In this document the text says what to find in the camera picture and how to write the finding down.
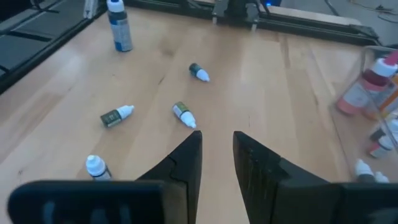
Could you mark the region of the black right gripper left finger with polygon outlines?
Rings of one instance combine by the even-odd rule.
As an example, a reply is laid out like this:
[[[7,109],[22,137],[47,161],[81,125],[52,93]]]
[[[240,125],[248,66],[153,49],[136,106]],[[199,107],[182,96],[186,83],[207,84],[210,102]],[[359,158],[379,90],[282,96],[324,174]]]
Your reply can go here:
[[[202,172],[202,133],[192,132],[139,180],[163,180],[185,187],[187,224],[196,224]]]

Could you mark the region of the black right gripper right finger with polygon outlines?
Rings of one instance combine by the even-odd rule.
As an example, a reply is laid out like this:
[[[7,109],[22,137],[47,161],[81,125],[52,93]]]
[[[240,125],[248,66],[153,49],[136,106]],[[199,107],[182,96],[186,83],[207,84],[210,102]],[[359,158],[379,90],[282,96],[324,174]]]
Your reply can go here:
[[[233,134],[236,176],[250,224],[334,224],[339,190],[252,137]]]

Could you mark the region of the olive small dropper bottle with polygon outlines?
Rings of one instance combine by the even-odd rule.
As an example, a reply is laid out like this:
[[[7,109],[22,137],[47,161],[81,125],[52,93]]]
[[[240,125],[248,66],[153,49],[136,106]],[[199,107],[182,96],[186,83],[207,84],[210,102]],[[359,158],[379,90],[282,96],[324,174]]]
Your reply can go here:
[[[184,103],[181,101],[175,103],[172,107],[172,110],[183,124],[193,129],[197,127],[194,115]]]

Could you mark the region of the small white-capped dropper bottle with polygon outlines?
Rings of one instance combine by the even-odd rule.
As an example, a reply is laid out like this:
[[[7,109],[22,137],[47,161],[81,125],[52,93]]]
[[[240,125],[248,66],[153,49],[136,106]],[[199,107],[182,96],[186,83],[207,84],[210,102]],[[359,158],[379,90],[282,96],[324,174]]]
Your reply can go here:
[[[112,175],[105,161],[98,155],[89,155],[86,158],[85,168],[94,180],[111,180]]]
[[[372,144],[368,153],[374,158],[385,156],[388,152],[395,149],[394,143],[398,140],[398,135],[393,134],[392,137],[383,136]]]
[[[383,183],[383,184],[389,183],[389,179],[382,172],[379,171],[375,172],[374,178],[377,183]]]
[[[387,131],[391,133],[398,133],[398,119],[392,119],[387,122],[386,125],[380,125],[374,129],[370,134],[369,138],[371,141],[377,141],[381,137],[387,134]]]
[[[362,159],[358,159],[354,166],[354,174],[356,180],[360,183],[374,183],[375,176],[370,166],[367,165]]]

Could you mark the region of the dark green small dropper bottle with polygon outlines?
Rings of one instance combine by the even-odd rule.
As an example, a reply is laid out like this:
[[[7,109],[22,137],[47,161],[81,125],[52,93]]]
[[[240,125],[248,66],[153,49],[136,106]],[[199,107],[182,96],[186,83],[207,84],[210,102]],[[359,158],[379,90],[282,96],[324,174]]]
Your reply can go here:
[[[111,128],[132,115],[133,111],[133,105],[124,105],[101,115],[100,119],[106,128]]]

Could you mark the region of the clear plastic container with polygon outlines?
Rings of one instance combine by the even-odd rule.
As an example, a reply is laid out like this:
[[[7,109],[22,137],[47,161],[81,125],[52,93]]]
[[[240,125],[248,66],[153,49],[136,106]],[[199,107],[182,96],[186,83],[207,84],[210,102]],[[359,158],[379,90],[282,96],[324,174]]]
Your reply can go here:
[[[395,149],[380,158],[372,157],[368,151],[375,141],[369,136],[380,125],[386,125],[392,119],[398,119],[398,70],[390,77],[389,83],[377,96],[371,96],[369,103],[354,115],[341,112],[337,101],[359,78],[365,69],[372,66],[377,58],[387,57],[398,50],[380,46],[367,46],[359,53],[354,64],[346,72],[344,79],[337,83],[337,95],[330,106],[330,113],[341,142],[346,160],[354,174],[354,166],[362,159],[373,173],[382,172],[390,182],[398,182],[398,140]]]

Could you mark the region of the black small dropper bottle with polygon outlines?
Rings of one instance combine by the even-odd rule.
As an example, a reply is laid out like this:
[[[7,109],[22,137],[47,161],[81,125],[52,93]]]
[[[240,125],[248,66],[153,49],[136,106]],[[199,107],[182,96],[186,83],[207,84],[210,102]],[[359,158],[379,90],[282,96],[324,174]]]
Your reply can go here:
[[[197,78],[203,82],[210,81],[209,74],[204,69],[202,69],[201,66],[199,66],[197,63],[192,63],[188,69],[189,69],[191,75],[194,76],[195,78]]]

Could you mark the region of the pink food coloring bottle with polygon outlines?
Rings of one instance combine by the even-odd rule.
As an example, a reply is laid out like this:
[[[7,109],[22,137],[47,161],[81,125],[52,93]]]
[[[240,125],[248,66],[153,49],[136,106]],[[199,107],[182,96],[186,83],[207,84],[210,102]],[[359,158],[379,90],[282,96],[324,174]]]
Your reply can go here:
[[[337,101],[336,107],[348,115],[359,113],[370,101],[367,93],[371,96],[380,94],[397,70],[398,50],[391,52],[387,57],[377,58]]]

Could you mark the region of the blue food coloring bottle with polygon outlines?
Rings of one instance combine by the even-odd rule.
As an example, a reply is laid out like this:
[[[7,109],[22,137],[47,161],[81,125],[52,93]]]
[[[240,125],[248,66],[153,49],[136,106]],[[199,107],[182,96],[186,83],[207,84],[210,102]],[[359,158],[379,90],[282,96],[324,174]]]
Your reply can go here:
[[[128,52],[133,49],[130,26],[123,0],[107,0],[108,19],[113,33],[115,49]]]

